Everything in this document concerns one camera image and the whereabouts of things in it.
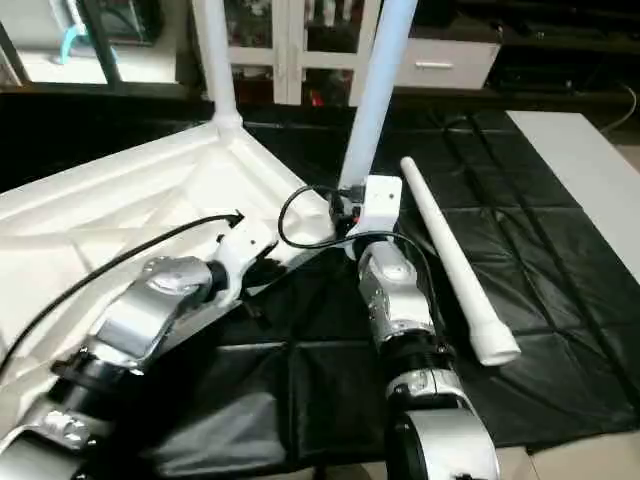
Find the white table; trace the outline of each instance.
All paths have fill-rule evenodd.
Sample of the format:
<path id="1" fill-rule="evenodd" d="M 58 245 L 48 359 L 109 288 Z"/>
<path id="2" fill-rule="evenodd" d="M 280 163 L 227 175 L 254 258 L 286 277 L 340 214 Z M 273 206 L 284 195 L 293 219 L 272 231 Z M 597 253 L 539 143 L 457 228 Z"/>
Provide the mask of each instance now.
<path id="1" fill-rule="evenodd" d="M 640 283 L 640 173 L 580 114 L 508 114 Z"/>

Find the glass door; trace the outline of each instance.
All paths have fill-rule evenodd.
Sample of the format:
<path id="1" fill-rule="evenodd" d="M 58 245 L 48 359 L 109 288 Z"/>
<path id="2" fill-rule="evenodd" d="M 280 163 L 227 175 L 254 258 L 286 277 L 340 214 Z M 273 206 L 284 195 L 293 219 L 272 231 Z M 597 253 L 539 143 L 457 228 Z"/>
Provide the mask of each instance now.
<path id="1" fill-rule="evenodd" d="M 354 105 L 380 0 L 290 0 L 292 104 Z"/>
<path id="2" fill-rule="evenodd" d="M 286 103 L 287 0 L 224 0 L 240 103 Z"/>
<path id="3" fill-rule="evenodd" d="M 32 82 L 106 84 L 76 0 L 0 1 L 0 22 Z"/>
<path id="4" fill-rule="evenodd" d="M 189 0 L 100 0 L 98 20 L 122 82 L 197 86 Z"/>

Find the white foam tube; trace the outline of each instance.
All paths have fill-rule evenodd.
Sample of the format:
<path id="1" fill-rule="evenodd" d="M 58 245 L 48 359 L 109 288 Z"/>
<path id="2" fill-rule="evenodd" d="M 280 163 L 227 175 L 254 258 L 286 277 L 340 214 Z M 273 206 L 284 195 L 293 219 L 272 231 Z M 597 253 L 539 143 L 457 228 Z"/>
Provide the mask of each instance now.
<path id="1" fill-rule="evenodd" d="M 207 82 L 207 95 L 216 104 L 213 122 L 223 129 L 237 128 L 242 125 L 242 117 L 236 108 L 224 2 L 193 0 L 193 14 Z"/>
<path id="2" fill-rule="evenodd" d="M 511 330 L 498 318 L 413 159 L 403 158 L 400 166 L 467 318 L 478 360 L 486 366 L 510 362 L 520 355 Z"/>
<path id="3" fill-rule="evenodd" d="M 342 164 L 340 188 L 362 185 L 369 175 L 417 3 L 418 0 L 384 2 L 360 106 Z"/>

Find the black tablecloth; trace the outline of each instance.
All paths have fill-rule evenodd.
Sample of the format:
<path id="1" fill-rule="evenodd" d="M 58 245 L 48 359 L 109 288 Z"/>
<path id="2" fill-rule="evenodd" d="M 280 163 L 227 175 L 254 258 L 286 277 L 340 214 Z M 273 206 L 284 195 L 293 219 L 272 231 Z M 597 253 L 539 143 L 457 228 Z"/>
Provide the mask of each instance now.
<path id="1" fill-rule="evenodd" d="M 69 140 L 22 145 L 22 176 L 5 178 L 5 188 L 177 131 L 208 112 L 189 117 L 178 107 L 172 116 L 173 105 L 147 118 L 131 102 L 93 102 L 100 108 L 77 103 L 66 128 L 48 123 L 50 115 L 7 124 L 34 138 L 65 131 Z M 19 99 L 5 103 L 5 112 L 28 117 Z M 28 112 L 34 103 L 26 104 Z M 352 111 L 243 113 L 247 130 L 301 178 L 335 184 Z M 636 428 L 640 286 L 517 127 L 501 112 L 393 111 L 375 171 L 399 174 L 405 155 L 522 349 L 507 366 L 481 367 L 446 276 L 430 259 L 458 372 L 496 445 L 541 448 Z M 408 189 L 401 221 L 427 239 Z M 380 459 L 384 383 L 359 298 L 353 263 L 339 250 L 323 252 L 254 300 L 263 321 L 236 310 L 160 359 L 118 447 L 166 477 Z"/>

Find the cabinet drawer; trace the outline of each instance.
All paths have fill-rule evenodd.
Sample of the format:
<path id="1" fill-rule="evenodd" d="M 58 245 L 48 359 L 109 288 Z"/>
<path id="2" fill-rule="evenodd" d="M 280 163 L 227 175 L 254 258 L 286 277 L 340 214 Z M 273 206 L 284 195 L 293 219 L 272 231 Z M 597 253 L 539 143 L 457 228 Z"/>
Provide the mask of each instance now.
<path id="1" fill-rule="evenodd" d="M 499 50 L 495 43 L 410 38 L 396 85 L 482 88 Z"/>

